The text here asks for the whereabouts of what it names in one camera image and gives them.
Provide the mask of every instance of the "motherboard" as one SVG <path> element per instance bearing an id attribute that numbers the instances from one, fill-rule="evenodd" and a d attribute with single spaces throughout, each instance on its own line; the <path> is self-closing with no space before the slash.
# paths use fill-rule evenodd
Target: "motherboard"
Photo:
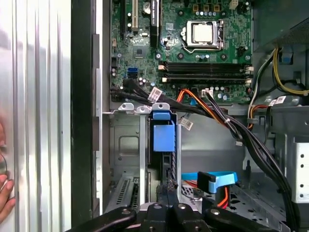
<path id="1" fill-rule="evenodd" d="M 113 0 L 111 86 L 131 78 L 174 99 L 187 88 L 250 101 L 251 12 L 245 0 Z"/>

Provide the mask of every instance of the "ram slot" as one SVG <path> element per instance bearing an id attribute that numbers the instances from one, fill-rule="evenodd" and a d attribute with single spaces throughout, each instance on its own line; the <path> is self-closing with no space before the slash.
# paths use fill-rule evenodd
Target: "ram slot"
<path id="1" fill-rule="evenodd" d="M 161 62 L 160 71 L 169 73 L 245 73 L 246 65 L 214 63 L 169 63 Z"/>
<path id="2" fill-rule="evenodd" d="M 126 34 L 126 0 L 120 0 L 120 30 L 121 30 L 121 37 L 125 39 Z"/>
<path id="3" fill-rule="evenodd" d="M 139 30 L 139 0 L 132 0 L 132 30 Z"/>
<path id="4" fill-rule="evenodd" d="M 221 74 L 170 74 L 166 73 L 162 76 L 162 83 L 169 84 L 233 84 L 243 85 L 246 79 L 237 76 L 226 76 Z"/>

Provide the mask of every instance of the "finger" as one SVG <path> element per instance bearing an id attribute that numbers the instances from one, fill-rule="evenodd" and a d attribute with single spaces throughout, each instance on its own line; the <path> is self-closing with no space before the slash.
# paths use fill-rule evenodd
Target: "finger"
<path id="1" fill-rule="evenodd" d="M 4 182 L 6 181 L 7 178 L 8 178 L 7 175 L 0 175 L 0 189 L 4 185 Z"/>
<path id="2" fill-rule="evenodd" d="M 4 208 L 7 200 L 9 199 L 10 193 L 14 187 L 14 181 L 9 180 L 0 192 L 0 211 Z"/>
<path id="3" fill-rule="evenodd" d="M 4 206 L 4 208 L 2 209 L 1 213 L 0 213 L 0 224 L 6 219 L 6 217 L 10 214 L 10 212 L 12 211 L 12 209 L 14 208 L 16 204 L 16 200 L 15 198 L 10 199 Z"/>

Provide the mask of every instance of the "orange cable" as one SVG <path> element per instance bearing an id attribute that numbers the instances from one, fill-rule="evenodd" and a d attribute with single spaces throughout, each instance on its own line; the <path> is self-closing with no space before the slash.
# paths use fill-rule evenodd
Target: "orange cable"
<path id="1" fill-rule="evenodd" d="M 218 204 L 218 207 L 221 207 L 221 206 L 228 200 L 227 187 L 225 187 L 224 190 L 225 190 L 225 197 L 224 197 L 224 199 Z"/>

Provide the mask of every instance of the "capacitor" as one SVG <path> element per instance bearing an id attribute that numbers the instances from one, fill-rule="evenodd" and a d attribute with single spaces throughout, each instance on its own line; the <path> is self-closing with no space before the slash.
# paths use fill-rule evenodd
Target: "capacitor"
<path id="1" fill-rule="evenodd" d="M 167 45 L 168 44 L 168 39 L 167 38 L 164 38 L 164 40 L 163 40 L 163 43 L 164 43 L 164 45 Z"/>

